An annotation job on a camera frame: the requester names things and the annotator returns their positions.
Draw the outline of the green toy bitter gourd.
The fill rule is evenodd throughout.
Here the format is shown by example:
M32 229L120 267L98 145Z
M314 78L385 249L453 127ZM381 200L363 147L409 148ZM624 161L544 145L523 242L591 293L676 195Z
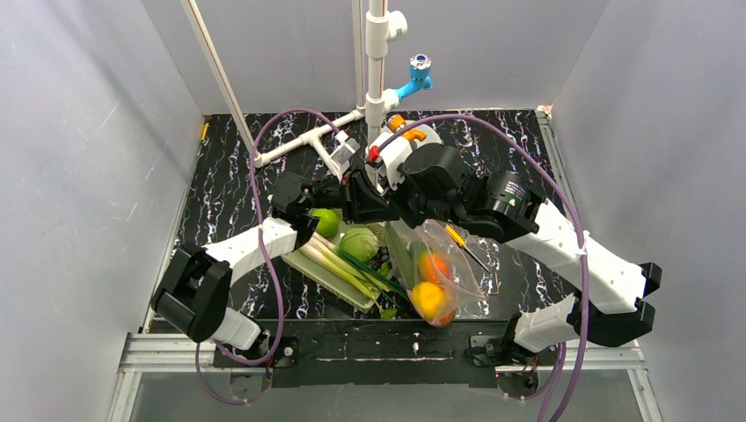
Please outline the green toy bitter gourd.
M411 291L421 280L417 259L418 253L424 251L426 232L422 227L412 229L402 221L387 222L384 229L397 279L405 290Z

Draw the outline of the orange green toy mango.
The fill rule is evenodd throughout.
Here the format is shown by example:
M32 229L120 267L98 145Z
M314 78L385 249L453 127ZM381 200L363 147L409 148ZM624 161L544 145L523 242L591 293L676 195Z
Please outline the orange green toy mango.
M442 254L425 251L417 258L417 268L423 281L442 284L452 280L450 263Z

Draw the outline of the clear zip top bag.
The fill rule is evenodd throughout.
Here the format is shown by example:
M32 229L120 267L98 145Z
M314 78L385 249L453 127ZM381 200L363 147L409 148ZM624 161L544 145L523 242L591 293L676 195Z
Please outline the clear zip top bag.
M428 219L416 228L386 222L384 235L394 278L426 323L443 327L464 306L486 299L467 256L440 222Z

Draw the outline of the orange toy fruit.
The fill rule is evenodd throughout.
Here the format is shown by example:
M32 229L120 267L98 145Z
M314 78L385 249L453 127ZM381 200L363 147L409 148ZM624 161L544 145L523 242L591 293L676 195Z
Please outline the orange toy fruit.
M443 316L442 318L440 318L439 320L437 320L437 325L438 326L445 326L445 325L449 324L455 318L456 315L457 315L457 312L455 310L451 311L446 316Z

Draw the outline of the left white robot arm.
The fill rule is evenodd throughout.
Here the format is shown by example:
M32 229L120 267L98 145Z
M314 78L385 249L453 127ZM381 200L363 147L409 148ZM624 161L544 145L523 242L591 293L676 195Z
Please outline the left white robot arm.
M151 298L151 308L196 343L212 339L250 349L261 328L250 317L229 309L231 286L273 258L300 251L326 262L341 278L341 258L318 233L312 209L341 210L353 223L396 221L395 206L371 184L364 171L312 182L289 172L274 182L271 215L257 226L207 247L184 244L176 249Z

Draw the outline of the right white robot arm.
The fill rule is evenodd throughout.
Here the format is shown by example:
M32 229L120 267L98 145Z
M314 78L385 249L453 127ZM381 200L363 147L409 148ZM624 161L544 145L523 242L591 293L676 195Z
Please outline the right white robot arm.
M372 148L387 198L407 222L453 222L540 261L578 294L547 308L515 316L496 347L504 354L533 356L546 347L584 336L590 343L622 346L653 330L662 269L630 263L587 236L579 242L571 222L538 189L514 171L477 175L450 146Z

